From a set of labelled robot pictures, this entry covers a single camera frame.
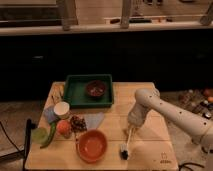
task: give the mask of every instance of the small bowl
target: small bowl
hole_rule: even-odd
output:
[[[98,130],[89,130],[80,136],[77,151],[81,159],[87,163],[95,163],[102,159],[107,149],[107,139]]]
[[[59,102],[54,106],[54,113],[60,118],[60,119],[67,119],[70,115],[70,105],[67,102]]]
[[[106,91],[106,85],[100,80],[94,80],[86,85],[86,93],[91,97],[101,97]]]

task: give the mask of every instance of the cloth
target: cloth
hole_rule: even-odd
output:
[[[87,130],[97,129],[104,119],[104,114],[102,112],[96,114],[85,114],[84,119]]]
[[[49,124],[59,120],[59,117],[55,115],[53,109],[54,109],[54,106],[50,106],[44,110],[45,119]]]

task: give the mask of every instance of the black cabinet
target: black cabinet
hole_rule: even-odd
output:
[[[213,30],[0,37],[0,99],[45,98],[69,74],[152,81],[160,90],[213,86]]]

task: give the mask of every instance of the brush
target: brush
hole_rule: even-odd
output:
[[[130,138],[132,135],[132,130],[133,130],[133,126],[131,126],[129,129],[127,142],[120,145],[120,155],[123,160],[128,160],[129,158],[128,146],[129,146]]]

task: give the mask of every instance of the orange bowl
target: orange bowl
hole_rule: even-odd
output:
[[[107,139],[98,130],[89,130],[80,136],[77,150],[78,154],[87,163],[94,163],[100,160],[107,149]]]

